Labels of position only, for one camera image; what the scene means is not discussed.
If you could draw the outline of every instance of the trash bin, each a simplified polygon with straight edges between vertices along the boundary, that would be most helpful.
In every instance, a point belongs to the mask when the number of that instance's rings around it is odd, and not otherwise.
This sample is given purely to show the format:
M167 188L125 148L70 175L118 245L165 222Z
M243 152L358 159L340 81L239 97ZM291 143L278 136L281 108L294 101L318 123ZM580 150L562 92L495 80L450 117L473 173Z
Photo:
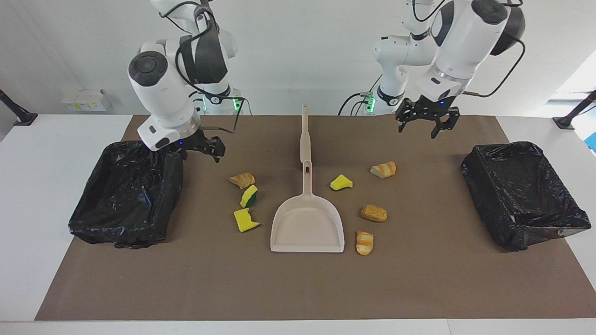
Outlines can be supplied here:
M461 167L480 219L506 250L591 228L536 144L477 145Z
M139 249L166 239L182 192L182 157L153 152L141 141L107 146L69 221L71 234L117 248Z

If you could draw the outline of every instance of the brown table mat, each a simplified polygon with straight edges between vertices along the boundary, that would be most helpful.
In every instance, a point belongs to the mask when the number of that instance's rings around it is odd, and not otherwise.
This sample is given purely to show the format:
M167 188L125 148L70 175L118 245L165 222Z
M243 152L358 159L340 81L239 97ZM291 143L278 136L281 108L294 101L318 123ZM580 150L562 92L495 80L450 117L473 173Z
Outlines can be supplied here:
M124 139L138 139L143 120L134 117ZM435 140L432 126L398 134L392 116L311 117L314 193L338 208L346 250L275 254L275 211L301 192L300 117L241 117L236 135L218 133L228 148L219 164L190 153L167 243L120 250L74 238L36 320L596 317L596 292L565 240L507 253L483 227L460 163L475 144L507 142L496 119L462 117ZM369 173L389 160L396 176ZM251 213L262 223L243 234L232 215L242 191L227 181L241 172L256 177ZM340 173L354 189L329 188ZM389 220L360 218L366 204ZM355 252L359 229L375 235L367 257Z

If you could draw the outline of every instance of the yellow sponge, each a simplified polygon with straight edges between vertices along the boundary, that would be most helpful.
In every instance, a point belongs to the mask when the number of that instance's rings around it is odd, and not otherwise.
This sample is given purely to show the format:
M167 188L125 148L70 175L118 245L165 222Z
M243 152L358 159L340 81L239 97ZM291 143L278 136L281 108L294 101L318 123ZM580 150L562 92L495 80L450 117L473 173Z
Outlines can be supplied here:
M334 191L339 191L342 188L354 187L354 183L352 183L351 180L347 179L346 176L339 175L339 177L337 177L334 181L331 182L330 186Z
M236 218L236 223L238 224L238 229L240 232L245 232L260 225L258 222L253 222L248 208L235 211L234 217Z
M242 208L247 208L252 206L255 200L257 200L257 186L251 185L244 194L242 195L242 200L240 200L240 206Z

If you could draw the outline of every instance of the beige dustpan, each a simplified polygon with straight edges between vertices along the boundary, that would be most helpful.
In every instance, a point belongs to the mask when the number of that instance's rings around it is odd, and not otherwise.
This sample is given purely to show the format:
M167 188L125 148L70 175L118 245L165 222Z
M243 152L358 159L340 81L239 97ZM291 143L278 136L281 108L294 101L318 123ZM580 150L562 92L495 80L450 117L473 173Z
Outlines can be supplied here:
M275 213L271 228L273 252L343 252L342 219L329 201L312 194L312 163L308 107L302 106L302 194L286 200Z

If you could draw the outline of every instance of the table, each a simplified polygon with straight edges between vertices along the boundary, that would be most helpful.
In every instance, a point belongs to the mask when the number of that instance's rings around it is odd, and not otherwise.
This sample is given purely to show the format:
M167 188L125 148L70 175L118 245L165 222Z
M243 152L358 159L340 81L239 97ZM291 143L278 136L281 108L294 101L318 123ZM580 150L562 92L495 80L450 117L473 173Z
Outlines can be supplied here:
M3 234L0 253L0 318L31 321L72 239L64 229L80 191L101 150L118 141L130 116L40 116L29 128L15 128L0 142L0 180L3 185L0 219ZM596 160L571 132L560 132L549 119L500 117L510 141L529 140L540 145L563 182L588 215L595 217L591 191L596 177L590 172ZM64 165L60 161L72 162ZM22 203L34 201L34 208ZM28 236L24 224L35 225L40 234ZM567 239L592 285L596 283L594 231ZM52 322L0 324L2 333L105 333L136 330L179 333L278 333L294 329L304 333L347 333L376 330L378 333L468 334L501 333L503 327L529 333L563 331L591 334L596 320L384 320L384 321L295 321L295 322Z

